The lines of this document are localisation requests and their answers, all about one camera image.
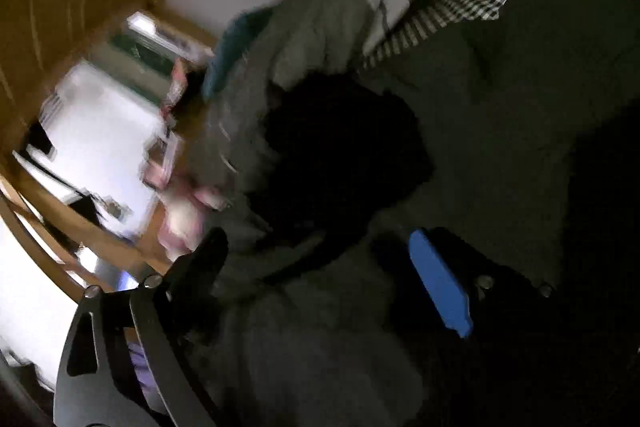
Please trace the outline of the wooden bed frame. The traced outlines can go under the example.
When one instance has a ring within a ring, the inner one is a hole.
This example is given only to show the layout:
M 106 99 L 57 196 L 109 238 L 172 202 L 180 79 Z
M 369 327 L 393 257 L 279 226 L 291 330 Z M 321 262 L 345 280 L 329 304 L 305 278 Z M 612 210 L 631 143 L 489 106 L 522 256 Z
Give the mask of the wooden bed frame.
M 53 225 L 115 267 L 139 274 L 152 262 L 81 217 L 15 158 L 44 100 L 95 43 L 130 14 L 162 0 L 1 0 L 1 219 L 63 293 L 79 301 L 98 279 L 47 231 Z

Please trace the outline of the black white checkered bedsheet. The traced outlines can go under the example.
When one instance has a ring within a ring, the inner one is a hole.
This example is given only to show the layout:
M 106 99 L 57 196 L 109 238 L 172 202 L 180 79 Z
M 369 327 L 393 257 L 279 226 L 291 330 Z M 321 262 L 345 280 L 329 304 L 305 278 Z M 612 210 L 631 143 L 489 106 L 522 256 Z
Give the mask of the black white checkered bedsheet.
M 404 54 L 436 32 L 464 20 L 498 20 L 508 0 L 416 0 L 384 39 L 365 57 L 360 68 L 370 69 Z

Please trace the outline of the teal pillow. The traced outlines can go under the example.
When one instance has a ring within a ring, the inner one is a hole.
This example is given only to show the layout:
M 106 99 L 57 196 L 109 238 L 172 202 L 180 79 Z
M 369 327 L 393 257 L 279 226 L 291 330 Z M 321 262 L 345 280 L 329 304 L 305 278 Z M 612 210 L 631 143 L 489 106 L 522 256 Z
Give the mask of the teal pillow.
M 218 41 L 213 57 L 207 62 L 202 84 L 204 102 L 209 102 L 226 87 L 236 63 L 268 25 L 272 13 L 272 6 L 262 6 L 257 10 L 242 12 L 231 21 Z

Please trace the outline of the pink plush bear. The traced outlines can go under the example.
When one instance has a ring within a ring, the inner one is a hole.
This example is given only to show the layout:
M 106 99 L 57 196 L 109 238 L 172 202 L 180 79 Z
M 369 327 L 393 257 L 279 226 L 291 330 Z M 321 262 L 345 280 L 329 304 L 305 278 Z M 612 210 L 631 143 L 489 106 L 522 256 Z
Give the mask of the pink plush bear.
M 142 182 L 152 188 L 156 203 L 137 240 L 137 248 L 148 259 L 166 259 L 192 253 L 205 236 L 205 221 L 228 206 L 216 188 L 197 184 L 190 176 L 172 174 L 154 159 L 142 168 Z

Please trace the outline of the large black jacket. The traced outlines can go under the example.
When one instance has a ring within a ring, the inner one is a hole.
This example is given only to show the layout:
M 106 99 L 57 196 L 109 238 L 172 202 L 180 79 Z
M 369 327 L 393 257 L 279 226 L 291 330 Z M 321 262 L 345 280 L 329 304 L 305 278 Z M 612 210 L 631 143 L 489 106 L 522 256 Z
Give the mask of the large black jacket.
M 438 426 L 409 239 L 534 283 L 574 243 L 639 297 L 639 0 L 511 0 L 354 75 L 360 170 L 222 186 L 228 256 L 192 359 L 226 426 Z

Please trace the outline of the grey striped duvet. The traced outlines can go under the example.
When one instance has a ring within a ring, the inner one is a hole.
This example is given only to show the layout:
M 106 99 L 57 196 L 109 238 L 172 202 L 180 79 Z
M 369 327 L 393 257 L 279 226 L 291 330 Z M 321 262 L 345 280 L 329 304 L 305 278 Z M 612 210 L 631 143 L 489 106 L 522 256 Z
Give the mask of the grey striped duvet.
M 249 186 L 265 170 L 341 179 L 360 170 L 352 70 L 414 0 L 281 0 L 207 104 L 186 170 Z

